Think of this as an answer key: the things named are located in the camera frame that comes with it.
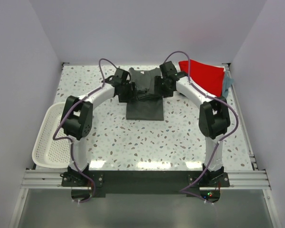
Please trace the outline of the grey t shirt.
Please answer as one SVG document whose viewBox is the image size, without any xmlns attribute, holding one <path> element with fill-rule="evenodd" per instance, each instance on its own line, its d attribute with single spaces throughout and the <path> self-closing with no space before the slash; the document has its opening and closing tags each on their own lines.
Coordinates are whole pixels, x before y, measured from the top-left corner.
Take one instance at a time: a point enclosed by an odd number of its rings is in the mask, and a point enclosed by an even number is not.
<svg viewBox="0 0 285 228">
<path fill-rule="evenodd" d="M 161 75 L 159 68 L 151 70 L 129 69 L 131 82 L 135 83 L 135 98 L 127 103 L 127 120 L 163 121 L 163 97 L 154 91 L 155 77 Z"/>
</svg>

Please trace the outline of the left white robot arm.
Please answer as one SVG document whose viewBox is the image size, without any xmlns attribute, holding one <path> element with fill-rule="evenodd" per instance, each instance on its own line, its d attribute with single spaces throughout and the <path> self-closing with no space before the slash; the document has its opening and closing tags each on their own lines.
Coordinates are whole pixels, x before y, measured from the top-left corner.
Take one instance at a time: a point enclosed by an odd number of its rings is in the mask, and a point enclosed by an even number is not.
<svg viewBox="0 0 285 228">
<path fill-rule="evenodd" d="M 89 181 L 88 173 L 84 172 L 88 169 L 86 137 L 92 129 L 94 109 L 115 96 L 120 103 L 130 102 L 134 98 L 133 88 L 130 73 L 118 68 L 114 75 L 103 78 L 95 90 L 66 99 L 58 130 L 62 128 L 66 135 L 63 139 L 70 142 L 71 162 L 68 167 L 75 170 L 72 181 L 77 186 L 85 186 Z"/>
</svg>

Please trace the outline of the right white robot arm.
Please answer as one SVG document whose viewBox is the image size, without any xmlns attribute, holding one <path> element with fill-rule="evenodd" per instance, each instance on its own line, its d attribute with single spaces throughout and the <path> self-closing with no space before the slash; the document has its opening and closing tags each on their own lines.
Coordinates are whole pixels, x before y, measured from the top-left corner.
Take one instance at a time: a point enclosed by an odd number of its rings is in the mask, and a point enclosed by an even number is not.
<svg viewBox="0 0 285 228">
<path fill-rule="evenodd" d="M 219 141 L 230 127 L 230 116 L 226 100 L 214 97 L 188 76 L 178 72 L 169 61 L 160 65 L 161 76 L 155 77 L 154 91 L 164 98 L 172 97 L 177 91 L 185 95 L 199 108 L 199 130 L 205 136 L 206 158 L 203 164 L 205 173 L 202 181 L 212 187 L 219 181 L 219 175 L 224 172 L 222 162 L 222 146 Z"/>
</svg>

